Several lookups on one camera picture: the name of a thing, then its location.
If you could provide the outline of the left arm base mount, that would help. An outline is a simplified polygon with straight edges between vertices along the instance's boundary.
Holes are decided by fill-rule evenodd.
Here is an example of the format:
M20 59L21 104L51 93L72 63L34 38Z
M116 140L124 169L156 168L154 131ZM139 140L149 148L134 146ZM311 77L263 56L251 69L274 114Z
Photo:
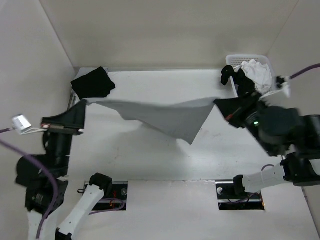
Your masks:
M93 207L91 213L125 211L128 200L128 182L114 182L105 192L100 186L97 187L104 196Z

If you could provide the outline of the grey tank top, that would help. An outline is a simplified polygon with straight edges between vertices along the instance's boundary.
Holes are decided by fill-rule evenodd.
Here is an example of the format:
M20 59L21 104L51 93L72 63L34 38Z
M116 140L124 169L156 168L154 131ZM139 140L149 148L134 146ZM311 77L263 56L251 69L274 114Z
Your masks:
M199 98L177 104L143 103L107 97L86 100L88 106L97 104L115 110L126 121L140 121L169 137L192 145L212 112L216 98Z

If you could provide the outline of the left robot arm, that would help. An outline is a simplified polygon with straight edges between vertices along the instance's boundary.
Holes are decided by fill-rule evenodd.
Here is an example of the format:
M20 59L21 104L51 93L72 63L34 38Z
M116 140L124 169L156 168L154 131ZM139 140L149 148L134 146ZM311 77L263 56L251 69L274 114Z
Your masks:
M68 188L66 176L74 136L83 133L87 101L81 100L67 111L41 120L45 154L22 154L16 166L15 182L26 188L25 208L28 216L28 239L74 240L94 206L112 195L112 178L95 173L79 202L68 217L57 224Z

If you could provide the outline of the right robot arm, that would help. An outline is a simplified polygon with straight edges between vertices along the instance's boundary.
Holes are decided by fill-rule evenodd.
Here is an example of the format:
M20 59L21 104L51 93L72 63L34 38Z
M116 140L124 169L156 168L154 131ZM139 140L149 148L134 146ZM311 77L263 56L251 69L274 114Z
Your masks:
M296 187L320 183L320 117L301 115L296 108L271 105L258 93L216 99L224 119L233 127L247 129L269 157L281 157L273 167L233 178L238 198L285 183Z

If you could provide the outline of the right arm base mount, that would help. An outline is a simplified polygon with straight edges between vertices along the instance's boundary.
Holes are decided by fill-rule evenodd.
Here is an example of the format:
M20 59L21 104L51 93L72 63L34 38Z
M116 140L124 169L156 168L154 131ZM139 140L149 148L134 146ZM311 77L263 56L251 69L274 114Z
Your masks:
M235 193L234 183L231 180L216 181L218 209L220 211L264 211L265 204L261 192Z

